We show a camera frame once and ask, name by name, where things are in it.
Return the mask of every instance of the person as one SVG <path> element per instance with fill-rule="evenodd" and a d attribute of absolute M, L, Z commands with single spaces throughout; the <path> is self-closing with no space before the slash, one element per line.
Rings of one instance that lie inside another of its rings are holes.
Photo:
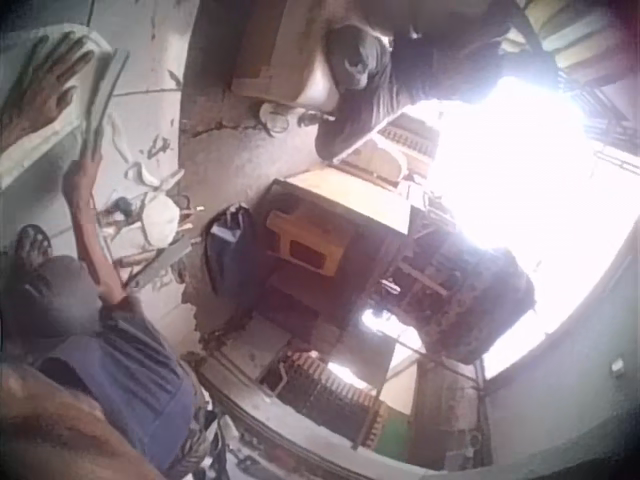
<path fill-rule="evenodd" d="M 2 112 L 3 149 L 70 105 L 66 85 L 93 58 L 80 54 L 85 45 L 85 38 L 65 35 L 29 69 L 33 74 Z M 37 225 L 23 227 L 16 240 L 1 298 L 3 353 L 18 362 L 2 369 L 3 463 L 15 451 L 43 460 L 34 466 L 40 477 L 76 478 L 52 466 L 48 455 L 59 448 L 63 465 L 84 471 L 82 478 L 183 478 L 207 453 L 204 397 L 103 252 L 92 206 L 101 142 L 93 145 L 84 146 L 63 180 L 78 258 L 54 256 Z M 74 452 L 80 460 L 71 458 Z M 7 461 L 13 478 L 32 478 L 19 475 L 29 460 Z"/>
<path fill-rule="evenodd" d="M 370 30 L 355 25 L 327 32 L 327 58 L 340 100 L 334 119 L 316 117 L 315 146 L 321 159 L 341 161 L 406 107 L 423 100 L 476 103 L 503 76 L 557 87 L 553 56 L 544 51 L 514 0 L 492 0 L 473 17 L 450 17 L 444 34 L 415 32 L 411 22 L 395 25 L 392 48 Z M 525 38 L 528 50 L 501 51 L 502 39 L 511 27 Z"/>

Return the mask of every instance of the wooden plank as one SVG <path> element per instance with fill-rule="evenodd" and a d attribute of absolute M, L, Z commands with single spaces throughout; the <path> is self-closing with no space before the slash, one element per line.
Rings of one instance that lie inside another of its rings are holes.
<path fill-rule="evenodd" d="M 342 205 L 403 235 L 409 233 L 409 202 L 361 178 L 324 167 L 288 178 L 284 183 Z"/>
<path fill-rule="evenodd" d="M 441 295 L 448 295 L 449 292 L 447 292 L 444 288 L 442 288 L 440 285 L 438 285 L 437 283 L 435 283 L 433 280 L 431 280 L 429 277 L 427 277 L 424 273 L 421 273 L 419 271 L 417 271 L 416 269 L 410 267 L 409 265 L 407 265 L 404 262 L 400 262 L 400 264 L 398 265 L 404 272 L 408 273 L 409 275 L 411 275 L 412 277 L 420 280 L 422 283 L 424 283 L 427 287 L 435 290 L 436 292 L 438 292 Z"/>

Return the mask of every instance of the wooden board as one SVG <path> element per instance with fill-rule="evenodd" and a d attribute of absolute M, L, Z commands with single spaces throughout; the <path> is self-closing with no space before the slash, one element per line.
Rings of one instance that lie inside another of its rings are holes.
<path fill-rule="evenodd" d="M 366 180 L 325 167 L 288 178 L 284 183 L 342 205 L 403 235 L 409 233 L 409 202 Z"/>

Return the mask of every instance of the foot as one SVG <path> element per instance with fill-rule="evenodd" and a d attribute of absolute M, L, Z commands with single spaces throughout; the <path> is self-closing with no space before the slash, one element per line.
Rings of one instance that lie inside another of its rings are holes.
<path fill-rule="evenodd" d="M 37 225 L 22 227 L 16 240 L 15 266 L 22 273 L 37 270 L 53 256 L 51 240 L 46 232 Z"/>

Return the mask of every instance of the hand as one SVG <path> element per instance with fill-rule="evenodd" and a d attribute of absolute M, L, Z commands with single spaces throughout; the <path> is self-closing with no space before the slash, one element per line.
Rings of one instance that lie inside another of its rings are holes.
<path fill-rule="evenodd" d="M 102 127 L 96 132 L 92 144 L 85 140 L 80 159 L 69 165 L 62 181 L 62 194 L 69 207 L 88 207 L 91 194 L 98 178 L 98 171 L 102 163 Z"/>
<path fill-rule="evenodd" d="M 74 38 L 72 32 L 64 34 L 46 55 L 42 55 L 42 51 L 48 37 L 36 42 L 2 112 L 2 125 L 8 131 L 22 136 L 37 132 L 55 122 L 71 105 L 75 87 L 67 84 L 95 56 L 92 50 L 78 56 L 87 39 Z M 42 60 L 34 65 L 40 56 Z"/>

